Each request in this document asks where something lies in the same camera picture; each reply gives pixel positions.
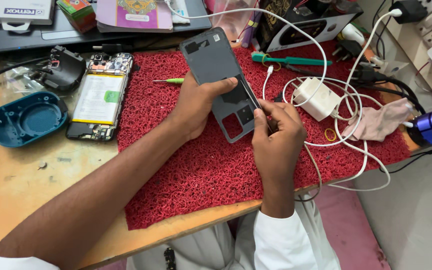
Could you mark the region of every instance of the green screwdriver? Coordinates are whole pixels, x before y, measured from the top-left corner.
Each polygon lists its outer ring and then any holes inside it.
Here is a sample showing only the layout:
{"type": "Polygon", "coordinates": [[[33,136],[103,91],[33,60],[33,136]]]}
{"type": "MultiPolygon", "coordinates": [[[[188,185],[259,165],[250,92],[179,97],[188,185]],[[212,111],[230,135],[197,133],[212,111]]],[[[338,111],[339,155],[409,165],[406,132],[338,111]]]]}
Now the green screwdriver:
{"type": "Polygon", "coordinates": [[[167,79],[167,80],[160,80],[160,81],[153,81],[153,82],[166,82],[166,83],[172,83],[172,84],[182,84],[184,81],[184,78],[175,78],[175,79],[167,79]]]}

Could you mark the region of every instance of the red mat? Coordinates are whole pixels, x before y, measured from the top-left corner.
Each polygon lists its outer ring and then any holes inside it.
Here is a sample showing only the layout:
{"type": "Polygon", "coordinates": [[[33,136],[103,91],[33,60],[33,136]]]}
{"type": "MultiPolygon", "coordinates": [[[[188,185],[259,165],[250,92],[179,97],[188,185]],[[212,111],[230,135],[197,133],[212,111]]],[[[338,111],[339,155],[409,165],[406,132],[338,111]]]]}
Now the red mat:
{"type": "MultiPolygon", "coordinates": [[[[321,43],[328,60],[333,62],[336,59],[330,52],[334,50],[334,45],[335,41],[321,43]]],[[[251,60],[250,50],[240,48],[235,53],[244,76],[256,96],[261,98],[267,68],[251,60]]],[[[315,45],[277,51],[271,53],[271,56],[322,58],[315,45]]],[[[153,83],[152,80],[183,78],[189,70],[181,52],[135,53],[134,60],[141,66],[141,70],[132,75],[126,92],[117,135],[120,152],[161,123],[176,104],[180,87],[169,83],[153,83]]],[[[345,81],[352,65],[351,62],[334,63],[328,66],[327,75],[345,81]]],[[[320,66],[302,68],[323,71],[320,66]]],[[[302,76],[286,69],[273,72],[266,86],[266,99],[273,100],[289,80],[302,76]]],[[[338,95],[343,94],[340,89],[328,86],[338,95]]],[[[379,92],[359,92],[382,103],[379,92]]],[[[292,90],[286,93],[287,100],[291,93],[292,90]]],[[[362,98],[362,101],[364,107],[378,108],[366,98],[362,98]]],[[[324,130],[334,128],[334,120],[328,117],[317,122],[302,108],[298,107],[297,110],[308,132],[307,141],[329,144],[324,130]]],[[[341,105],[340,113],[345,118],[350,116],[345,102],[341,105]]],[[[346,122],[339,121],[339,130],[342,131],[346,125],[346,122]]],[[[210,115],[201,136],[177,150],[125,207],[128,229],[147,228],[165,218],[213,206],[261,199],[263,189],[253,160],[251,139],[252,133],[249,133],[234,144],[228,143],[214,116],[210,115]]],[[[362,142],[353,144],[363,148],[362,142]]],[[[382,143],[368,141],[368,149],[384,164],[397,163],[410,156],[399,130],[387,136],[382,143]]],[[[323,182],[355,175],[363,165],[363,154],[343,144],[330,147],[309,146],[309,150],[318,163],[323,182]]],[[[366,170],[377,167],[378,164],[369,158],[366,170]]],[[[294,173],[294,187],[307,187],[317,183],[314,165],[308,153],[303,150],[294,173]]]]}

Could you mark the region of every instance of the white charger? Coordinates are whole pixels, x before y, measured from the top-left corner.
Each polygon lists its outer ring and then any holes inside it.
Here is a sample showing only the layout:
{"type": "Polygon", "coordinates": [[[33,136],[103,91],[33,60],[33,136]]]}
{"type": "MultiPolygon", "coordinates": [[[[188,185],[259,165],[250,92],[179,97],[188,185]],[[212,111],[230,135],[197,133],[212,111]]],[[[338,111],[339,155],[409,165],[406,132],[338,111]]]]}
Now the white charger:
{"type": "Polygon", "coordinates": [[[316,94],[311,97],[319,83],[318,78],[306,78],[303,83],[294,89],[291,97],[292,101],[297,104],[307,101],[301,107],[318,122],[332,114],[339,101],[341,101],[341,97],[324,83],[321,84],[316,94]]]}

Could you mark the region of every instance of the yellow rubber band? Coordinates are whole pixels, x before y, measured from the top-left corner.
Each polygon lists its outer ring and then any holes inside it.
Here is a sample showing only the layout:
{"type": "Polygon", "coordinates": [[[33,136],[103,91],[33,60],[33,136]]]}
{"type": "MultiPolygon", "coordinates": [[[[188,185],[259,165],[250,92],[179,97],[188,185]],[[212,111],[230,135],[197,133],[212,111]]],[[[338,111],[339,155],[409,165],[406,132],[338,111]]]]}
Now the yellow rubber band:
{"type": "MultiPolygon", "coordinates": [[[[263,66],[265,66],[265,67],[269,67],[269,66],[267,66],[267,65],[265,64],[265,57],[266,57],[266,56],[271,57],[271,55],[269,55],[269,53],[265,53],[265,54],[262,56],[261,64],[262,64],[263,66]]],[[[276,64],[279,65],[279,68],[278,68],[278,69],[275,69],[274,71],[278,71],[278,70],[281,69],[281,63],[276,62],[276,64]]]]}
{"type": "Polygon", "coordinates": [[[324,137],[326,137],[326,139],[327,139],[328,141],[332,142],[332,141],[336,140],[336,131],[334,131],[334,130],[331,129],[331,128],[326,128],[326,129],[324,130],[324,137]],[[334,134],[334,138],[333,138],[332,140],[330,140],[330,139],[328,138],[328,134],[326,133],[328,130],[331,130],[331,131],[333,132],[333,134],[334,134]]]}

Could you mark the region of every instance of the workbench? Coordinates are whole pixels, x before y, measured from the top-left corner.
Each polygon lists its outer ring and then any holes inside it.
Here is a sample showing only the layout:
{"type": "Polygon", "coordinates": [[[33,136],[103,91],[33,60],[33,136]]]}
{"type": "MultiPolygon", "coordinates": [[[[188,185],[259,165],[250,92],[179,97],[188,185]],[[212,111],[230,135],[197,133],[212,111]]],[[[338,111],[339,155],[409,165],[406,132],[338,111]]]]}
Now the workbench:
{"type": "MultiPolygon", "coordinates": [[[[0,106],[14,101],[20,94],[3,91],[0,76],[0,106]]],[[[395,89],[393,84],[381,87],[395,89]]],[[[398,100],[399,95],[383,93],[385,102],[398,100]]],[[[71,110],[76,94],[63,98],[71,110]]],[[[405,141],[411,151],[419,147],[401,127],[405,141]]],[[[0,145],[0,241],[16,225],[36,211],[40,206],[63,192],[100,165],[117,155],[116,140],[107,143],[68,140],[65,129],[36,143],[21,148],[6,148],[0,145]],[[38,169],[39,163],[47,163],[38,169]]],[[[340,181],[335,179],[325,185],[340,181]]],[[[295,190],[304,193],[317,185],[295,190]]],[[[79,268],[95,269],[118,261],[164,242],[192,234],[220,222],[255,211],[261,200],[221,205],[197,212],[167,218],[146,229],[130,230],[121,210],[111,227],[98,243],[86,254],[79,268]]]]}

